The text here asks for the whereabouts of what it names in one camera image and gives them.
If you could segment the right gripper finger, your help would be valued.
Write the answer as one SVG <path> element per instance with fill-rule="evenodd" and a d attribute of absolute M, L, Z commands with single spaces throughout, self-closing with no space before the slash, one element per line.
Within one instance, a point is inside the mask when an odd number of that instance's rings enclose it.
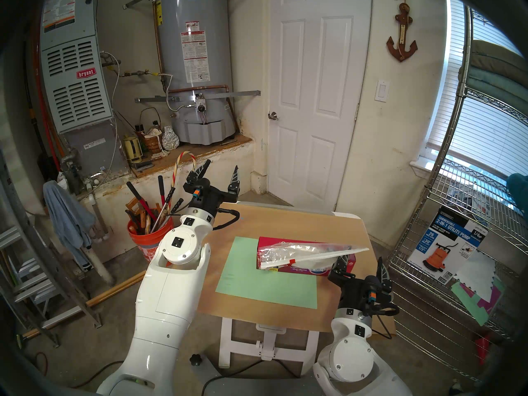
<path fill-rule="evenodd" d="M 377 271 L 376 277 L 379 279 L 382 287 L 382 292 L 390 293 L 390 276 L 387 268 L 383 263 L 383 258 L 378 257 L 377 259 Z"/>
<path fill-rule="evenodd" d="M 330 277 L 350 278 L 350 273 L 347 272 L 348 263 L 349 263 L 349 255 L 338 256 L 332 266 Z"/>

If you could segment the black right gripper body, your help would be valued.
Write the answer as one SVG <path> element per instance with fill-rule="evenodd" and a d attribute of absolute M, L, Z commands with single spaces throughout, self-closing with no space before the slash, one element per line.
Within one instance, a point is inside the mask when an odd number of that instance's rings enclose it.
<path fill-rule="evenodd" d="M 330 277 L 328 280 L 341 289 L 338 309 L 354 309 L 362 315 L 372 317 L 393 316 L 393 302 L 389 293 L 382 292 L 379 279 L 369 275 L 359 279 L 350 273 L 350 278 Z"/>

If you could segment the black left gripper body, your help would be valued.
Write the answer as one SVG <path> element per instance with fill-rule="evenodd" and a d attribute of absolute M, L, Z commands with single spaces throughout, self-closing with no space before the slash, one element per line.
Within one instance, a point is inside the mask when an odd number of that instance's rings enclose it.
<path fill-rule="evenodd" d="M 236 203 L 239 195 L 233 195 L 227 191 L 221 191 L 210 185 L 183 185 L 184 191 L 192 195 L 189 208 L 201 209 L 209 213 L 213 218 L 218 208 L 224 202 Z"/>

